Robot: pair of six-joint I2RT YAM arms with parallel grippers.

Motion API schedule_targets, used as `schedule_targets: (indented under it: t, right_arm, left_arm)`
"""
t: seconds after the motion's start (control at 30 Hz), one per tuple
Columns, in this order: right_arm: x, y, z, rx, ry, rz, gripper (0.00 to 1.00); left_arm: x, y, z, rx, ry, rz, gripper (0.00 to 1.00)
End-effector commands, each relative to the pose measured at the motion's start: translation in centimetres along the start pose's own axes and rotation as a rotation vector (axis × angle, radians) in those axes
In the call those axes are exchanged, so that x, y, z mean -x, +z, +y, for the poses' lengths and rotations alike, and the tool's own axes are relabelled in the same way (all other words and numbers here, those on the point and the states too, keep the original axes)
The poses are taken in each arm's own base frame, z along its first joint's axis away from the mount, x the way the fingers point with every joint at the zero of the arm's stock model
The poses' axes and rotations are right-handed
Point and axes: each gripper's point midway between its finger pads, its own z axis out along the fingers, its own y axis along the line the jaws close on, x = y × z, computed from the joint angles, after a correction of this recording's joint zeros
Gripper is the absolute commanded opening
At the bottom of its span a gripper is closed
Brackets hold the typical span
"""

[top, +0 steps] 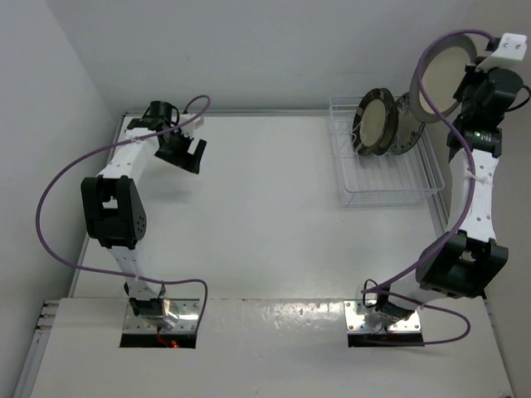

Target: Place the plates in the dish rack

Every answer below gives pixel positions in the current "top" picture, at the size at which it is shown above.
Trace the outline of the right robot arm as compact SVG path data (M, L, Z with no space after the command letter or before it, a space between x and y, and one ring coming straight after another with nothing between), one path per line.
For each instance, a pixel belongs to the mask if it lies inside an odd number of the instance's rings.
M460 112L447 138L452 193L446 231L414 265L369 289L377 296L373 312L381 323L407 320L437 299L474 299L506 265L509 250L498 244L491 219L502 152L499 124L517 108L514 101L525 87L512 70L466 67L455 92Z

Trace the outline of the dark patterned rim plate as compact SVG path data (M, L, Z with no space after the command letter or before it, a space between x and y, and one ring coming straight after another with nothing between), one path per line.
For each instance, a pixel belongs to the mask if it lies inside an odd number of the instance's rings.
M399 113L386 88L370 90L362 98L353 118L351 142L360 156L383 155L397 135Z

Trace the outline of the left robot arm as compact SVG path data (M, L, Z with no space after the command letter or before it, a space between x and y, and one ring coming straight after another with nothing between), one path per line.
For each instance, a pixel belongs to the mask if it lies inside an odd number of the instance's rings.
M107 166L80 185L88 235L109 251L125 275L124 290L134 315L159 331L177 325L178 308L167 298L164 284L156 282L141 248L148 218L137 185L152 158L199 173L207 143L196 141L194 134L203 124L200 114L153 101L129 122L124 144Z

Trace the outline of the silver rim plate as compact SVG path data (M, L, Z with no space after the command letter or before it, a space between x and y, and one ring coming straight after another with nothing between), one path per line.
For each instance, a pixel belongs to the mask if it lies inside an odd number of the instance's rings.
M417 62L410 88L410 108L414 117L425 123L434 124L439 117L427 103L420 91L417 80L421 73L421 82L431 102L444 115L450 115L458 106L453 95L465 76L465 68L476 58L474 42L465 34L444 36L436 44L425 50L425 57Z

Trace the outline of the blue floral plate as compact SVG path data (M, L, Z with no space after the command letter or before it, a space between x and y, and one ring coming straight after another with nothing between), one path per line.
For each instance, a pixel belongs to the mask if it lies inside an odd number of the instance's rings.
M388 152L392 155L403 155L417 145L426 131L426 125L413 115L408 92L396 100L396 105L398 110L397 134Z

